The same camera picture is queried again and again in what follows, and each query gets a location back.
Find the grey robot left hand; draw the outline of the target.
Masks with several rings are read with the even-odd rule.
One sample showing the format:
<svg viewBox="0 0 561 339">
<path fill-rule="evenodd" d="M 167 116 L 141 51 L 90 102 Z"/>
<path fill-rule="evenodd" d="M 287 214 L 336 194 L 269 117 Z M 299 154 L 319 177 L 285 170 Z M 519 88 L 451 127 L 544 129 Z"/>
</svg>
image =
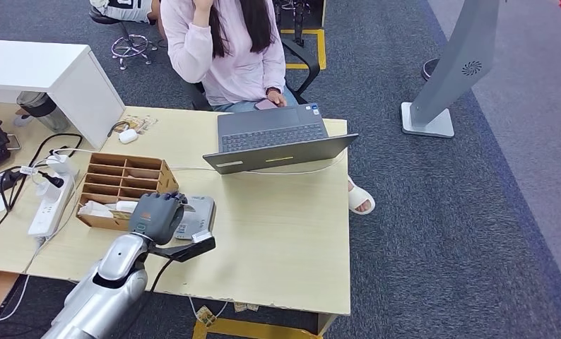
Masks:
<svg viewBox="0 0 561 339">
<path fill-rule="evenodd" d="M 178 191 L 144 194 L 131 214 L 128 231 L 141 234 L 157 245 L 167 244 L 180 224 L 187 203 L 187 197 Z"/>
</svg>

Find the person's left hand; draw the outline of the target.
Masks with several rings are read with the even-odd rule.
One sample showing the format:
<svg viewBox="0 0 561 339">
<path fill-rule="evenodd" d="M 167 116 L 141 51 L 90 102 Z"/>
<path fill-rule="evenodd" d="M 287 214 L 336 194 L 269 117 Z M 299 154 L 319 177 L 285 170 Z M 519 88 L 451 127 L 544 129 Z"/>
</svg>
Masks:
<svg viewBox="0 0 561 339">
<path fill-rule="evenodd" d="M 268 88 L 266 90 L 266 97 L 277 107 L 286 107 L 287 100 L 282 92 L 277 88 Z"/>
</svg>

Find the person's right hand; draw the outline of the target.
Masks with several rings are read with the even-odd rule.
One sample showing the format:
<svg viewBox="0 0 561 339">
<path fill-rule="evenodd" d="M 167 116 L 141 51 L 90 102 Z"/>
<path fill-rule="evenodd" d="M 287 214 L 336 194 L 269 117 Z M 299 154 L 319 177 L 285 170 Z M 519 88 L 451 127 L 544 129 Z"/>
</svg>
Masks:
<svg viewBox="0 0 561 339">
<path fill-rule="evenodd" d="M 193 24 L 202 28 L 209 26 L 209 18 L 214 0 L 193 0 L 195 10 Z"/>
</svg>

